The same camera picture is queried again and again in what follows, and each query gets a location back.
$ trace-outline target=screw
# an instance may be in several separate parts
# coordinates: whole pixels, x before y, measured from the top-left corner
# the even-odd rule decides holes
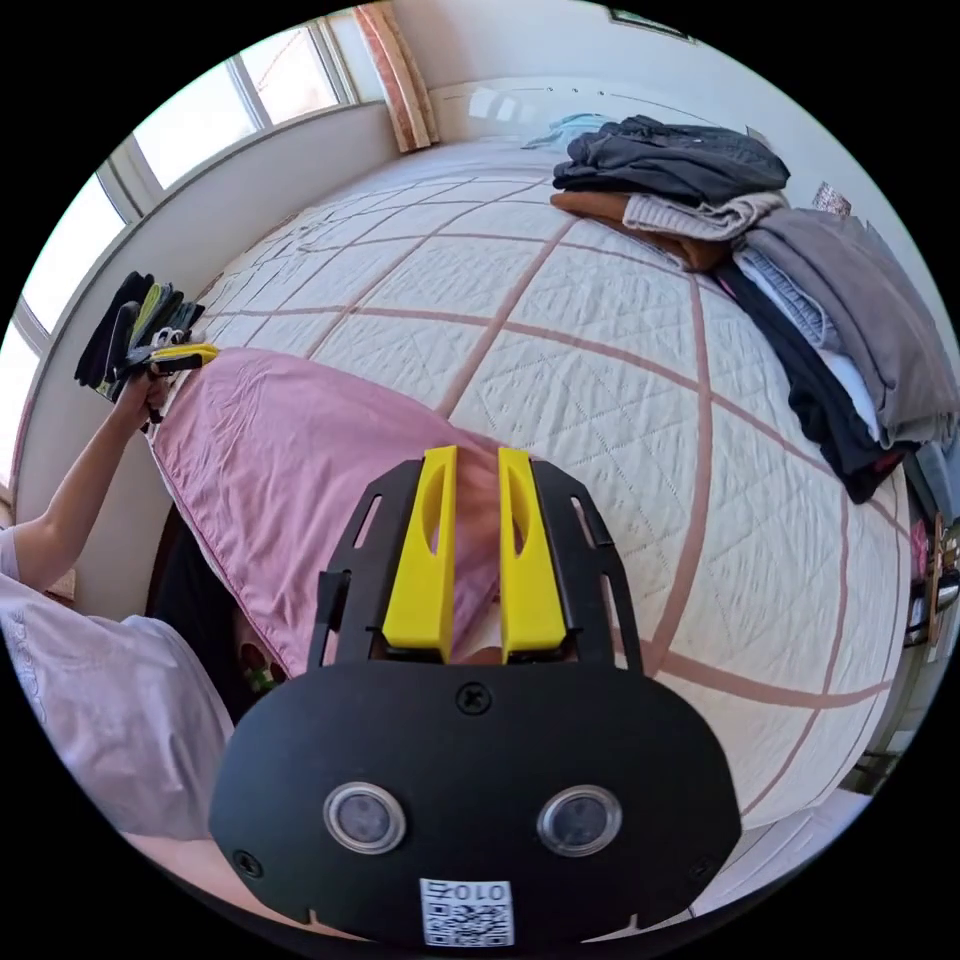
[[[482,683],[465,683],[457,691],[457,709],[468,716],[486,713],[493,703],[490,691]]]
[[[263,867],[260,866],[260,861],[252,853],[247,853],[246,850],[235,850],[233,862],[237,865],[237,869],[251,880],[263,876]]]

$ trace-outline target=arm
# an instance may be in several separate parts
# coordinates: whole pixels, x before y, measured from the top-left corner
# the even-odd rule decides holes
[[[47,590],[77,561],[130,438],[166,396],[160,380],[127,382],[116,405],[36,520],[13,528],[20,582]]]

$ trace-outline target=brown sweater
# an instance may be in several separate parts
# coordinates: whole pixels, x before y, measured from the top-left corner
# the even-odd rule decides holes
[[[599,193],[589,190],[566,190],[550,197],[550,203],[578,217],[597,220],[613,230],[634,237],[678,257],[688,271],[708,273],[730,256],[730,244],[726,241],[695,240],[692,237],[667,236],[652,230],[634,230],[623,225],[627,208],[627,194]]]

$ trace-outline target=bed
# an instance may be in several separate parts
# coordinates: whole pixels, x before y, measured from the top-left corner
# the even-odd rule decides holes
[[[827,797],[880,719],[909,587],[903,473],[851,504],[747,316],[552,208],[555,162],[511,138],[408,156],[230,264],[202,332],[363,377],[583,481],[647,672],[720,738],[745,829],[773,823]],[[491,609],[471,649],[497,631]]]

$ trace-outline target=tag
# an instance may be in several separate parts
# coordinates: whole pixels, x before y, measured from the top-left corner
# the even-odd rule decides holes
[[[421,880],[428,947],[513,946],[513,898],[506,880]]]

